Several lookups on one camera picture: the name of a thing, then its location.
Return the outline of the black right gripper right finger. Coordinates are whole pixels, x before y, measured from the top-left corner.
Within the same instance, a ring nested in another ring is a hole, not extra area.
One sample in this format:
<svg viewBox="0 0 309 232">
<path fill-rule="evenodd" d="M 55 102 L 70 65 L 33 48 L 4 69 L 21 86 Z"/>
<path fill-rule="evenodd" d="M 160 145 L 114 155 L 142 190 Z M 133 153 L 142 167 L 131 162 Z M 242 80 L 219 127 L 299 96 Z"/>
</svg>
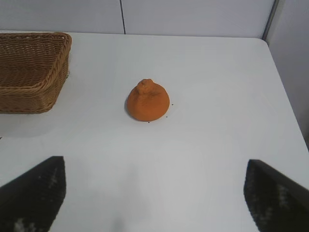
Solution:
<svg viewBox="0 0 309 232">
<path fill-rule="evenodd" d="M 309 190 L 263 161 L 248 161 L 243 194 L 260 232 L 309 230 Z"/>
</svg>

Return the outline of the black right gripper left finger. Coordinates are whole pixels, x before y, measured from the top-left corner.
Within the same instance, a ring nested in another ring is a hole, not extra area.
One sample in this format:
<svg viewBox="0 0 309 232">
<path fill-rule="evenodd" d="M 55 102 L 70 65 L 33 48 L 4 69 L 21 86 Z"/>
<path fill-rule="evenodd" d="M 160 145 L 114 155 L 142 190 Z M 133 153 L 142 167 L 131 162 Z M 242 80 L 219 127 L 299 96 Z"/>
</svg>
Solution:
<svg viewBox="0 0 309 232">
<path fill-rule="evenodd" d="M 52 156 L 0 188 L 2 232 L 47 232 L 66 196 L 65 161 Z"/>
</svg>

